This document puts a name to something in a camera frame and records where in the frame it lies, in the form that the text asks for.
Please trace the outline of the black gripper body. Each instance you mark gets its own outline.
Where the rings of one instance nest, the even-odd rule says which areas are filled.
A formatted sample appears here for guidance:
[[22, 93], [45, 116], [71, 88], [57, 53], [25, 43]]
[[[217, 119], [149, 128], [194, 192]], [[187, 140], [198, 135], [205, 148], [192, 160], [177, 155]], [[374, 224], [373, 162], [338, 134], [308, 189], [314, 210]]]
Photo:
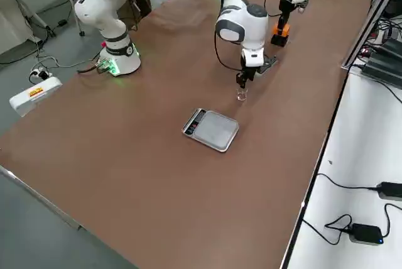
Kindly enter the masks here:
[[280, 0], [279, 10], [281, 11], [281, 15], [289, 15], [292, 11], [297, 8], [297, 4], [293, 4], [288, 0]]
[[256, 74], [258, 67], [248, 67], [245, 61], [241, 62], [241, 73], [244, 74]]

